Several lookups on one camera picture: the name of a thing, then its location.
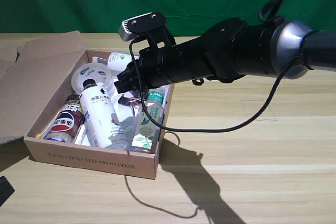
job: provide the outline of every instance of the bottle label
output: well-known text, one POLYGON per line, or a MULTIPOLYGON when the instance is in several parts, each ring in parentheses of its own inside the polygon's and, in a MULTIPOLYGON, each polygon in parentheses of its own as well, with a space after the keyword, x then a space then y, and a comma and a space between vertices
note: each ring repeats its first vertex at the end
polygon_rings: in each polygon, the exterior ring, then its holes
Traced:
POLYGON ((148 94, 147 100, 157 100, 162 104, 163 103, 163 98, 164 98, 163 94, 161 94, 160 92, 152 91, 148 94))
MULTIPOLYGON (((163 111, 164 109, 157 104, 148 107, 148 113, 156 122, 159 122, 160 118, 162 118, 163 111)), ((153 142, 157 141, 159 137, 157 133, 159 131, 159 128, 147 118, 144 112, 142 112, 135 129, 132 146, 150 149, 153 142)))

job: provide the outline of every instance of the white lid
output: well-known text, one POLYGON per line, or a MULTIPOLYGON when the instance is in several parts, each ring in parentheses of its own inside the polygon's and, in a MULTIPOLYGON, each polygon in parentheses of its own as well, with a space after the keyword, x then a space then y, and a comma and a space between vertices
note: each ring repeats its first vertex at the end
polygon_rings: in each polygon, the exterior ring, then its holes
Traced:
POLYGON ((84 90, 83 82, 87 79, 95 80, 98 86, 105 87, 109 95, 114 94, 115 86, 111 70, 102 63, 87 63, 78 68, 71 78, 71 86, 77 94, 84 90))

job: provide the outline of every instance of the black cable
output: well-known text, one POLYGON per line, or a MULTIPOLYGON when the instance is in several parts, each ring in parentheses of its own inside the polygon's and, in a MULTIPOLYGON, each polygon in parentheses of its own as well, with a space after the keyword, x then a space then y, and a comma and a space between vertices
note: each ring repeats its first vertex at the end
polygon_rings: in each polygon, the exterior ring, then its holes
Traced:
POLYGON ((280 6, 284 0, 270 0, 259 12, 258 18, 262 23, 265 23, 268 19, 274 17, 279 11, 280 6))
POLYGON ((145 106, 144 103, 144 98, 143 98, 143 94, 142 94, 142 87, 141 87, 141 77, 140 77, 140 73, 139 73, 139 69, 137 66, 137 63, 135 61, 135 57, 134 57, 134 53, 133 53, 133 44, 138 42, 137 39, 134 39, 131 41, 129 49, 130 49, 130 54, 132 57, 132 60, 134 62, 134 66, 135 66, 135 70, 136 73, 138 75, 138 81, 139 81, 139 90, 140 90, 140 98, 141 98, 141 104, 142 104, 142 109, 145 112, 146 116, 149 118, 149 120, 151 120, 151 122, 153 124, 155 124, 157 127, 160 127, 164 130, 167 131, 175 131, 175 132, 204 132, 204 133, 223 133, 223 132, 230 132, 230 131, 235 131, 238 130, 246 125, 248 125, 249 123, 253 122, 255 119, 257 119, 263 112, 264 110, 267 108, 267 106, 270 104, 275 91, 280 83, 280 81, 282 80, 282 78, 285 76, 285 74, 288 72, 288 70, 297 62, 297 59, 293 60, 292 62, 290 62, 285 68, 284 70, 280 73, 280 75, 278 76, 278 78, 276 79, 276 81, 273 84, 273 87, 271 89, 271 92, 268 95, 267 100, 265 101, 264 105, 257 111, 257 113, 255 113, 251 118, 249 118, 248 120, 246 120, 245 122, 230 127, 230 128, 226 128, 226 129, 175 129, 175 128, 170 128, 170 127, 166 127, 161 125, 160 123, 157 123, 148 113, 147 108, 145 106))

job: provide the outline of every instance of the bottle cap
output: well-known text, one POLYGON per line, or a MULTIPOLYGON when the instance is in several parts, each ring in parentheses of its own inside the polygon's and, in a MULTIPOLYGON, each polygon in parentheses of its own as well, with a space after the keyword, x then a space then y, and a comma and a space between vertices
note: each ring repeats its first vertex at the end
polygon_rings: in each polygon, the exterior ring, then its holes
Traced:
POLYGON ((92 86, 97 86, 97 84, 96 84, 95 80, 87 79, 83 82, 83 87, 84 87, 84 89, 86 89, 86 88, 89 88, 88 86, 91 86, 91 87, 92 86))

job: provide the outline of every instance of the black strap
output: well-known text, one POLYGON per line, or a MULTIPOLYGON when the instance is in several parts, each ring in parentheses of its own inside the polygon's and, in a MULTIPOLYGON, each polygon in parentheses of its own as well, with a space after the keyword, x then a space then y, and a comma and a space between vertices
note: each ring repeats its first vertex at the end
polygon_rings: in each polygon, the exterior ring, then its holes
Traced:
POLYGON ((259 12, 259 20, 265 23, 267 20, 275 17, 284 0, 270 0, 259 12))

